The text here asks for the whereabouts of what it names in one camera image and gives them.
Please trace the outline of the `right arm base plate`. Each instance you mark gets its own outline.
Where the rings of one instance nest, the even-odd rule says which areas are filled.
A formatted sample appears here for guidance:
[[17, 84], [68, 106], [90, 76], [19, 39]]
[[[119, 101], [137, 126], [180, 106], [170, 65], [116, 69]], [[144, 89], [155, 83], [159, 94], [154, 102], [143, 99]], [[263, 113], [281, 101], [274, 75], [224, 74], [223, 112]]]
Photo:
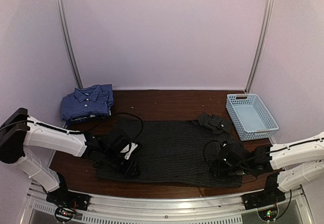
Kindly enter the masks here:
[[285, 200], [285, 193], [281, 191], [267, 192], [262, 190], [242, 196], [245, 210], [256, 209], [258, 217], [265, 222], [276, 220], [279, 216], [278, 203]]

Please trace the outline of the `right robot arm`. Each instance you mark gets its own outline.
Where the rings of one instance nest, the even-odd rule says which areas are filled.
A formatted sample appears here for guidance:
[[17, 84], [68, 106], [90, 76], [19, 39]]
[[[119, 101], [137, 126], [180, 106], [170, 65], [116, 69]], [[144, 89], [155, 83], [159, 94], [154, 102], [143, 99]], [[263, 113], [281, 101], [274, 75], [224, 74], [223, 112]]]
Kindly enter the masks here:
[[264, 189], [244, 194], [245, 209], [284, 201], [293, 188], [323, 175], [323, 133], [285, 144], [256, 147], [249, 152], [241, 144], [221, 145], [218, 157], [207, 161], [215, 176], [269, 174]]

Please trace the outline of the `blue checked shirt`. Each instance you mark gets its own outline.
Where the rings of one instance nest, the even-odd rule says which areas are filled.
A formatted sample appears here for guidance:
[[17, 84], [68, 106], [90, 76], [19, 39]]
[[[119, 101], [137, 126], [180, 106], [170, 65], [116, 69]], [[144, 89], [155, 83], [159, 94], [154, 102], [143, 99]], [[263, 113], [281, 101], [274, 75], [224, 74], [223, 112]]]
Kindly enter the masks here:
[[75, 88], [61, 102], [61, 118], [65, 121], [88, 116], [107, 116], [113, 106], [111, 84], [97, 84], [85, 89]]

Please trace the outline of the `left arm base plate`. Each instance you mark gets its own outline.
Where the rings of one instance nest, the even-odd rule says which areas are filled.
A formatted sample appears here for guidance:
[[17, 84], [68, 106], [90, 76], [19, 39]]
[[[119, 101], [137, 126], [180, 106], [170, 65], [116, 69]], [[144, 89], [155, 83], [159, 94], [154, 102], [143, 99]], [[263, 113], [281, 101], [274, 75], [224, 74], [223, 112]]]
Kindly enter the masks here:
[[87, 194], [68, 191], [67, 199], [65, 200], [54, 197], [52, 193], [46, 193], [46, 195], [46, 201], [57, 206], [54, 211], [54, 217], [60, 223], [71, 221], [78, 211], [88, 210], [90, 196]]

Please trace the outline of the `black pinstriped long sleeve shirt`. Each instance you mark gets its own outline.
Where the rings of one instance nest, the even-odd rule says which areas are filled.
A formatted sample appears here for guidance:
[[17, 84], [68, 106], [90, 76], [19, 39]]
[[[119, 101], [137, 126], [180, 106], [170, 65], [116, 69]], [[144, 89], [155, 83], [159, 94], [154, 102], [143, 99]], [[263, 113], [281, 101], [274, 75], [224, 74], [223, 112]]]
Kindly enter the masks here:
[[129, 136], [140, 133], [135, 155], [141, 174], [125, 177], [109, 166], [97, 168], [97, 178], [130, 183], [173, 183], [209, 188], [239, 188], [240, 176], [214, 176], [207, 161], [216, 158], [218, 143], [237, 143], [227, 132], [213, 132], [202, 120], [144, 121], [119, 117], [116, 126]]

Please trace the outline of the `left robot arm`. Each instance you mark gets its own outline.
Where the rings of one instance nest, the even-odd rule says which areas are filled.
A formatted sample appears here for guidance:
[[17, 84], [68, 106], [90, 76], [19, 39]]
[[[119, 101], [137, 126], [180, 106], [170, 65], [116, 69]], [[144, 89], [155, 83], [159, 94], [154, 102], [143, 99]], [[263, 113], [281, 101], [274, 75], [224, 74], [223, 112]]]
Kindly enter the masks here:
[[114, 128], [107, 134], [68, 130], [41, 122], [19, 108], [1, 125], [1, 162], [14, 164], [38, 182], [55, 203], [67, 206], [73, 201], [65, 178], [45, 167], [28, 149], [29, 146], [68, 153], [111, 167], [125, 177], [138, 177], [140, 169], [133, 156], [140, 143], [123, 130]]

